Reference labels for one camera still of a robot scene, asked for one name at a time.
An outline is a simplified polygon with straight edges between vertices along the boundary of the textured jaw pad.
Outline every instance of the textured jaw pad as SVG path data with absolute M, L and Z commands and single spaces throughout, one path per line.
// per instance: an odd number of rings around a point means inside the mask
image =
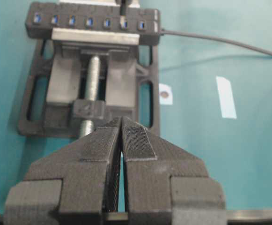
M 52 208 L 58 209 L 60 224 L 103 223 L 103 211 L 115 211 L 118 207 L 118 182 L 120 171 L 120 150 L 118 135 L 121 120 L 114 120 L 95 132 L 83 137 L 74 143 L 52 153 L 48 157 L 33 163 L 23 182 L 19 183 L 10 192 L 5 217 L 12 221 L 8 225 L 21 225 L 22 218 L 29 216 L 33 211 L 29 208 L 33 196 L 27 195 L 26 201 L 10 207 L 12 199 L 18 198 L 18 192 L 28 191 L 30 184 L 52 180 L 59 180 L 59 199 L 54 199 L 53 206 L 47 207 L 41 196 L 46 198 L 54 194 L 57 189 L 47 189 L 38 193 L 40 200 L 36 208 L 49 217 Z
M 185 224 L 185 218 L 187 224 L 226 223 L 222 189 L 208 178 L 201 159 L 128 118 L 123 118 L 122 136 L 125 204 L 131 225 L 179 225 Z

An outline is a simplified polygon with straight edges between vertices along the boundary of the white label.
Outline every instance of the white label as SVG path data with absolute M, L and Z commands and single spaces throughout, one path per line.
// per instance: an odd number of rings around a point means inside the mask
M 219 93 L 220 107 L 222 118 L 237 119 L 235 111 L 235 102 L 231 83 L 228 79 L 218 76 L 216 77 Z
M 158 20 L 158 10 L 154 10 L 154 20 Z
M 170 86 L 160 83 L 159 95 L 161 105 L 173 105 L 173 94 Z

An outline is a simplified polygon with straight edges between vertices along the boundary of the metal rail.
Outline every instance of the metal rail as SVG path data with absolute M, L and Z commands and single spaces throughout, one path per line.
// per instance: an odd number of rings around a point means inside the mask
M 227 218 L 228 225 L 272 225 L 272 210 L 227 210 Z M 106 213 L 104 220 L 108 225 L 128 225 L 128 213 Z M 0 225 L 3 225 L 1 214 Z

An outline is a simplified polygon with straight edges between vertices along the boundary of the black plastic part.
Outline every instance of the black plastic part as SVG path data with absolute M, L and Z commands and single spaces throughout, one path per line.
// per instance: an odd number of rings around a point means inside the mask
M 75 115 L 73 105 L 68 106 L 55 106 L 45 104 L 43 108 L 42 117 L 39 121 L 29 120 L 29 114 L 32 108 L 32 100 L 34 87 L 38 78 L 47 77 L 49 80 L 51 75 L 52 60 L 45 60 L 42 57 L 44 41 L 38 41 L 34 58 L 31 64 L 30 75 L 27 79 L 26 90 L 23 95 L 22 107 L 18 122 L 19 133 L 26 136 L 43 136 L 43 137 L 78 137 L 80 124 L 79 121 L 85 118 Z M 72 45 L 62 45 L 63 54 L 68 52 L 68 49 L 72 49 Z M 106 104 L 105 113 L 92 112 L 90 118 L 95 120 L 95 127 L 101 126 L 112 120 L 115 117 L 128 116 L 133 121 L 139 121 L 139 91 L 142 83 L 149 82 L 152 84 L 152 103 L 150 106 L 150 112 L 152 113 L 152 126 L 150 130 L 155 133 L 160 133 L 160 104 L 159 104 L 159 64 L 158 64 L 158 47 L 151 46 L 151 64 L 148 67 L 144 67 L 138 63 L 138 47 L 124 47 L 118 45 L 82 45 L 74 46 L 80 51 L 80 59 L 84 62 L 81 69 L 81 77 L 84 71 L 87 71 L 88 60 L 91 55 L 98 54 L 102 59 L 102 73 L 101 79 L 106 81 L 106 85 L 111 88 L 106 90 Z M 134 102 L 134 105 L 125 105 L 123 100 L 115 96 L 114 94 L 118 90 L 118 82 L 111 83 L 111 79 L 107 77 L 118 76 L 118 68 L 122 70 L 122 76 L 129 74 L 133 77 L 132 82 L 129 80 L 121 79 L 120 86 L 131 87 L 120 93 L 121 96 L 128 97 L 126 102 Z
M 111 120 L 110 111 L 104 101 L 78 99 L 72 106 L 70 124 L 77 128 L 83 120 L 91 120 L 95 127 L 101 127 Z
M 103 224 L 118 210 L 121 152 L 129 225 L 226 223 L 224 194 L 204 162 L 127 117 L 34 162 L 23 182 L 62 180 L 59 224 Z M 5 215 L 12 221 L 10 211 Z
M 117 211 L 120 122 L 98 128 L 29 168 L 24 181 L 63 181 L 59 204 L 62 223 L 101 224 L 103 212 Z
M 35 14 L 41 15 L 39 23 L 34 22 Z M 53 24 L 51 21 L 56 15 L 58 23 Z M 75 23 L 70 25 L 72 16 L 75 18 Z M 93 20 L 91 26 L 87 25 L 89 18 Z M 120 23 L 120 7 L 33 2 L 27 16 L 26 28 L 29 37 L 37 39 L 51 39 L 52 29 L 58 27 L 139 34 L 140 45 L 159 44 L 161 21 L 157 9 L 128 8 L 125 18 L 128 26 L 123 29 Z M 107 29 L 104 25 L 105 19 L 110 19 L 110 27 Z M 145 21 L 145 29 L 139 29 L 141 21 Z

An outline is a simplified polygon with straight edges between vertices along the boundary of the black cable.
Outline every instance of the black cable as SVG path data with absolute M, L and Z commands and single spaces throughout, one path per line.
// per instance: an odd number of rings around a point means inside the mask
M 201 35 L 201 34 L 194 34 L 194 33 L 188 33 L 188 32 L 171 31 L 171 30 L 162 29 L 162 35 L 165 35 L 165 34 L 188 37 L 188 38 L 199 38 L 199 39 L 205 39 L 205 40 L 210 40 L 210 41 L 223 42 L 223 43 L 226 43 L 226 44 L 236 45 L 238 47 L 250 49 L 250 50 L 258 52 L 258 53 L 263 53 L 263 54 L 272 56 L 271 51 L 268 51 L 268 50 L 265 50 L 265 49 L 262 49 L 262 48 L 258 48 L 258 47 L 254 47 L 254 46 L 251 46 L 251 45 L 247 45 L 247 44 L 244 44 L 244 43 L 241 43 L 241 42 L 221 38 L 221 37 L 213 37 L 213 36 L 208 36 L 208 35 Z

